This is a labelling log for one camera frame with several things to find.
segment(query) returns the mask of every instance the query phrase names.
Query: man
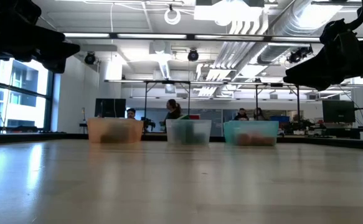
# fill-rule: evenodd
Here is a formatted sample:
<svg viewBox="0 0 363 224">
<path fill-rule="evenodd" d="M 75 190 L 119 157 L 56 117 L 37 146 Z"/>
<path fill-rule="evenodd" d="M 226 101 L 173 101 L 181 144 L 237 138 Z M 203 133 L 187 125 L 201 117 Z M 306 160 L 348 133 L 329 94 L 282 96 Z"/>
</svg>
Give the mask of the man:
<svg viewBox="0 0 363 224">
<path fill-rule="evenodd" d="M 127 110 L 127 119 L 135 119 L 136 110 L 134 108 L 130 108 Z"/>
<path fill-rule="evenodd" d="M 248 115 L 246 114 L 246 110 L 243 108 L 239 109 L 238 115 L 234 118 L 234 121 L 248 121 Z"/>
</svg>

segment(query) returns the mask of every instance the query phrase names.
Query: clear plastic bin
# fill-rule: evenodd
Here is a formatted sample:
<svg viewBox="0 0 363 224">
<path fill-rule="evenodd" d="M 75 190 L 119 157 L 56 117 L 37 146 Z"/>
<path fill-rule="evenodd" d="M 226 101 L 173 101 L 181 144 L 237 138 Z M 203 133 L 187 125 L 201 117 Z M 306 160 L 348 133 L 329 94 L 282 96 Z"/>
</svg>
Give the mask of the clear plastic bin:
<svg viewBox="0 0 363 224">
<path fill-rule="evenodd" d="M 211 120 L 167 119 L 167 142 L 206 145 L 209 143 L 211 128 Z"/>
<path fill-rule="evenodd" d="M 123 118 L 90 118 L 87 125 L 91 143 L 132 143 L 141 140 L 144 122 Z"/>
<path fill-rule="evenodd" d="M 229 121 L 224 123 L 225 141 L 236 146 L 274 146 L 278 121 Z"/>
</svg>

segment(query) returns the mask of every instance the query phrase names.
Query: teal-tinted plastic bin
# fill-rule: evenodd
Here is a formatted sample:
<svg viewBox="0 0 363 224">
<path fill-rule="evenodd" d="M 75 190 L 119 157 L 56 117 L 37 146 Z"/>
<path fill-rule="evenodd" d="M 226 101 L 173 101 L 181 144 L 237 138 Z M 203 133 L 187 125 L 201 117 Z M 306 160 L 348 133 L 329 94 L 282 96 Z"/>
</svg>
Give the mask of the teal-tinted plastic bin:
<svg viewBox="0 0 363 224">
<path fill-rule="evenodd" d="M 211 128 L 211 120 L 167 119 L 167 142 L 182 145 L 207 145 Z"/>
<path fill-rule="evenodd" d="M 236 146 L 274 146 L 278 121 L 229 121 L 224 123 L 225 141 Z"/>
</svg>

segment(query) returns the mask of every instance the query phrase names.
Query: computer monitor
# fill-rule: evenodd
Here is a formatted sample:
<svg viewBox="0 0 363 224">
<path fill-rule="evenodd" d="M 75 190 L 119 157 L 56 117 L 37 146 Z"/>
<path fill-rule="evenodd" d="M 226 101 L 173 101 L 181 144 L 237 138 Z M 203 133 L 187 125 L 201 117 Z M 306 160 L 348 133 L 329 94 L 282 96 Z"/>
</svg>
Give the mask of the computer monitor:
<svg viewBox="0 0 363 224">
<path fill-rule="evenodd" d="M 101 118 L 124 118 L 126 99 L 99 99 L 95 100 L 95 116 Z"/>
<path fill-rule="evenodd" d="M 325 123 L 356 122 L 353 101 L 324 100 L 323 115 Z"/>
</svg>

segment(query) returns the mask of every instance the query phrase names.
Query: orange-tinted plastic bin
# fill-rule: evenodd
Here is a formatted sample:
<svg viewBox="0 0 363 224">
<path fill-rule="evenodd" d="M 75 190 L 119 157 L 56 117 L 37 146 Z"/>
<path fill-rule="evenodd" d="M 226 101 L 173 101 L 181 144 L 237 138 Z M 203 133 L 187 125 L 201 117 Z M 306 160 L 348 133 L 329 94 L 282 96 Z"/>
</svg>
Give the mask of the orange-tinted plastic bin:
<svg viewBox="0 0 363 224">
<path fill-rule="evenodd" d="M 133 143 L 141 140 L 144 122 L 122 118 L 90 118 L 87 125 L 90 143 Z"/>
</svg>

